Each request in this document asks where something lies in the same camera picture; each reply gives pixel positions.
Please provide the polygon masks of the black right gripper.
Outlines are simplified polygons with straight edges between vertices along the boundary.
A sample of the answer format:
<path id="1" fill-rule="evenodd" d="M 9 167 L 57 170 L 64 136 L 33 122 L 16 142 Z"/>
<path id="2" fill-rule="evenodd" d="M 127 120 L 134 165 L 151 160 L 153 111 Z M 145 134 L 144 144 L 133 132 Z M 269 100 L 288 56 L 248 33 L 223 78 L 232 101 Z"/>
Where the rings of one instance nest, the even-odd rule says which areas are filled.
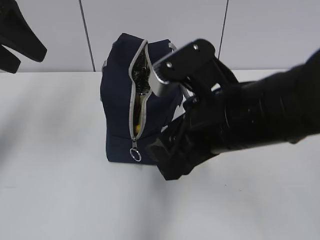
<path id="1" fill-rule="evenodd" d="M 209 99 L 193 96 L 183 115 L 172 121 L 146 152 L 167 181 L 188 175 L 196 166 L 234 149 L 226 117 L 226 103 L 239 91 L 238 84 L 220 87 Z"/>

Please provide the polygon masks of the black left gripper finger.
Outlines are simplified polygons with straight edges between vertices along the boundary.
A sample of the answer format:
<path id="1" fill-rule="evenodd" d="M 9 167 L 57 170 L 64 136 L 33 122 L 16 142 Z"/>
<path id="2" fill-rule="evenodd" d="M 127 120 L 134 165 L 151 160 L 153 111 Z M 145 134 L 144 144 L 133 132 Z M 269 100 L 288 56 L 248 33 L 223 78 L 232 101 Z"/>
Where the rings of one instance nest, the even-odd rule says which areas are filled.
<path id="1" fill-rule="evenodd" d="M 21 61 L 13 55 L 4 46 L 0 46 L 0 69 L 7 73 L 15 74 L 19 67 Z"/>
<path id="2" fill-rule="evenodd" d="M 47 54 L 15 0 L 0 2 L 0 43 L 39 63 Z"/>

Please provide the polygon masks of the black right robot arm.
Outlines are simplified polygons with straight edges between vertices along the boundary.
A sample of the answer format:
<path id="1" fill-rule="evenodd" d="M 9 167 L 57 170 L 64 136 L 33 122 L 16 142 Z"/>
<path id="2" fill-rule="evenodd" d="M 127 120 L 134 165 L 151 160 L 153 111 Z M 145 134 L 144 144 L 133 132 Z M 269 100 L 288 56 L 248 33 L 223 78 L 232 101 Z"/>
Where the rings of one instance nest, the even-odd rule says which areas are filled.
<path id="1" fill-rule="evenodd" d="M 291 143 L 320 132 L 320 54 L 258 81 L 193 96 L 185 113 L 146 147 L 165 180 L 177 180 L 221 153 Z"/>

